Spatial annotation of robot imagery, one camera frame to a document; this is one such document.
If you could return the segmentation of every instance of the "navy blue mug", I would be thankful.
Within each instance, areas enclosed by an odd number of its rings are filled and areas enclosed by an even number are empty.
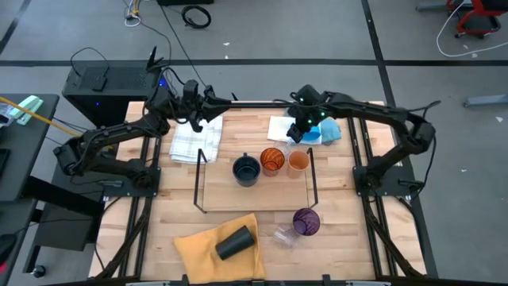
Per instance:
[[[261,165],[254,157],[244,155],[233,164],[233,174],[237,182],[244,187],[251,187],[260,176]]]

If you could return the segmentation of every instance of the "yellow towel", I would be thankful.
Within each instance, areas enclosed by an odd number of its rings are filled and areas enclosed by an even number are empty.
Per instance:
[[[242,226],[247,226],[256,244],[226,260],[221,260],[215,245]],[[173,242],[180,252],[189,282],[192,284],[265,278],[254,214],[224,222],[212,230],[199,234],[175,238]]]

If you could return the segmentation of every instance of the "concrete floor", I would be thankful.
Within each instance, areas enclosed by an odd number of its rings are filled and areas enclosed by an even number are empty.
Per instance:
[[[415,0],[369,0],[385,60],[448,60],[436,49],[435,36],[446,15],[420,14]],[[0,2],[0,36],[16,17],[21,0]],[[123,24],[121,0],[32,0],[22,15],[4,60],[69,60],[80,48],[92,46],[109,60],[144,60],[153,45],[168,55],[167,42],[139,26]],[[206,7],[213,17],[205,30],[185,27],[178,14],[167,12],[189,56],[193,59],[375,59],[361,1],[357,0],[217,0]],[[175,36],[155,2],[143,2],[144,23],[170,38],[172,59],[184,59]],[[508,18],[501,17],[508,24]],[[508,29],[485,41],[453,38],[443,33],[443,49],[467,52],[506,41]],[[466,56],[460,60],[506,60],[508,47]],[[97,60],[92,52],[80,60]],[[376,66],[250,65],[198,66],[202,78],[214,85],[217,95],[230,92],[240,99],[287,98],[306,83],[318,90],[340,91],[359,100],[385,100]],[[60,94],[69,67],[0,67],[4,93]],[[175,70],[184,79],[195,78],[189,67]],[[437,271],[441,278],[508,283],[508,110],[488,107],[466,110],[469,96],[506,93],[508,67],[388,67],[394,98],[399,106],[422,106],[440,99],[428,119],[437,128],[437,155],[429,183],[421,195],[423,211]],[[65,99],[56,117],[92,127]],[[50,128],[57,141],[67,135]],[[46,140],[33,175],[50,181],[56,165],[55,144]],[[413,157],[417,178],[423,178],[429,153]],[[21,266],[35,227],[29,231],[10,285],[38,285],[82,280],[87,277],[92,247],[80,252],[43,249],[38,263],[48,275],[36,280],[21,274]]]

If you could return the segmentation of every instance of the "purple cup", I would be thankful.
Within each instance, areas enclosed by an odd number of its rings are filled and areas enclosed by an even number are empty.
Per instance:
[[[310,208],[299,209],[293,215],[294,230],[301,235],[315,235],[320,225],[319,215]]]

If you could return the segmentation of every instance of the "white checkered towel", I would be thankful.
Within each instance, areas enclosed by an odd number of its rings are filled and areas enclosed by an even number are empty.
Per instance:
[[[217,159],[222,134],[222,116],[215,118],[210,123],[201,120],[199,125],[203,126],[200,133],[194,132],[190,123],[176,127],[169,149],[172,160],[181,163],[196,163],[199,149],[203,150],[210,163]]]

